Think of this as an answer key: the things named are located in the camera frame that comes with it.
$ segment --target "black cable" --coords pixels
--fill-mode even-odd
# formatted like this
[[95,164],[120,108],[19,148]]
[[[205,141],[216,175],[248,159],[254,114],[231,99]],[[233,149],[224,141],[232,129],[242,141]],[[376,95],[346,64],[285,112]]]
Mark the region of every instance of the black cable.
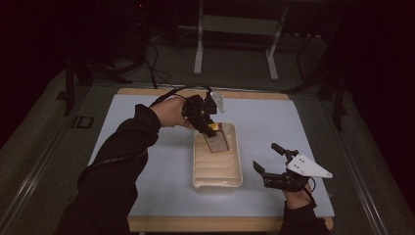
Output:
[[179,92],[181,90],[188,89],[188,88],[194,88],[194,87],[203,87],[204,89],[206,89],[207,90],[207,96],[210,96],[210,92],[212,92],[211,88],[208,87],[208,86],[205,86],[205,85],[185,85],[185,86],[182,86],[182,87],[179,87],[179,88],[174,88],[174,89],[168,91],[167,93],[165,93],[164,95],[160,96],[155,102],[153,102],[152,105],[150,105],[150,107],[152,107],[152,106],[154,106],[158,103],[161,103],[162,101],[164,101],[168,97],[176,94],[177,92]]

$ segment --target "gray floor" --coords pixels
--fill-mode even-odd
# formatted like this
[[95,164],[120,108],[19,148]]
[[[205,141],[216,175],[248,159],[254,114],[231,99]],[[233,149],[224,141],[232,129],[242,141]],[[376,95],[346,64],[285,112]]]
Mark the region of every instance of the gray floor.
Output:
[[[163,79],[168,78],[164,73],[168,72],[172,84],[203,83],[223,89],[278,92],[302,82],[296,62],[303,43],[299,38],[285,36],[279,43],[275,55],[278,81],[269,79],[264,52],[257,48],[241,49],[235,43],[217,45],[220,43],[209,41],[203,73],[193,76],[194,34],[183,33],[175,45],[162,36],[153,43],[159,51],[156,69]],[[321,48],[317,44],[311,48]],[[318,51],[310,53],[305,56],[312,65]],[[148,54],[152,61],[155,51],[149,49]],[[134,81],[128,86],[151,87],[150,75],[143,67],[126,76]],[[1,149],[0,212],[7,218],[2,220],[1,228],[8,227],[8,234],[52,233],[76,193],[76,178],[89,161],[113,95],[126,86],[104,78],[97,79],[92,87],[76,86],[75,107],[69,117],[63,117],[65,104],[55,98],[65,89],[64,79],[62,73],[51,81]],[[319,101],[318,87],[290,98],[299,110],[313,155],[335,175],[324,180],[336,214],[332,234],[415,234],[414,215],[392,180],[352,96],[346,93],[348,116],[342,118],[343,131],[338,131],[331,119],[333,102]],[[93,117],[94,123],[89,129],[70,128],[75,116]],[[21,188],[27,194],[18,194]]]

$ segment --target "hand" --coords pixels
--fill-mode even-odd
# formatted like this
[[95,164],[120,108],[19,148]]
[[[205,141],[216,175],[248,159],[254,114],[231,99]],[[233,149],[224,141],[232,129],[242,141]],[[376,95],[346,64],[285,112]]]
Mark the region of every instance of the hand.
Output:
[[[311,192],[311,187],[309,184],[305,185],[305,188],[308,190],[308,192]],[[287,191],[283,191],[283,193],[287,200],[287,207],[290,210],[302,208],[311,203],[311,199],[304,192],[304,190],[301,190],[297,193]]]
[[182,107],[185,99],[180,97],[170,98],[150,107],[160,120],[161,127],[181,125],[188,129],[194,129],[190,121],[182,116]]

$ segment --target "metal stand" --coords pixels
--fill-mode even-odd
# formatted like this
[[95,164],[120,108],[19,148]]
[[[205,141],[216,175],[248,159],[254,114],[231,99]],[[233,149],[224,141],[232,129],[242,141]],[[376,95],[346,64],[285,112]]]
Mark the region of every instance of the metal stand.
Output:
[[275,67],[274,53],[278,39],[287,17],[288,6],[285,6],[279,21],[232,18],[204,15],[204,0],[199,1],[199,26],[198,26],[198,48],[196,50],[194,75],[202,74],[202,63],[204,58],[203,33],[204,30],[224,31],[233,33],[249,33],[257,35],[272,35],[273,42],[269,49],[265,50],[268,69],[271,80],[278,79],[278,72]]

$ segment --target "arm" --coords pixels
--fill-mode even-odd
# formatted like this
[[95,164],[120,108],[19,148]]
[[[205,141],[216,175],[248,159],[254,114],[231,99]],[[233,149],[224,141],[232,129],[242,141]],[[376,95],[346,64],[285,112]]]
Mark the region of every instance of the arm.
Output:
[[[135,182],[147,163],[147,148],[162,126],[191,127],[181,116],[184,100],[173,98],[147,108],[137,105],[101,147],[78,181],[78,194],[61,217],[55,234],[130,234],[127,217],[137,198]],[[101,163],[125,158],[116,164]]]
[[283,191],[286,198],[284,208],[284,223],[280,235],[328,235],[324,218],[317,218],[314,214],[315,204],[303,191],[297,193]]

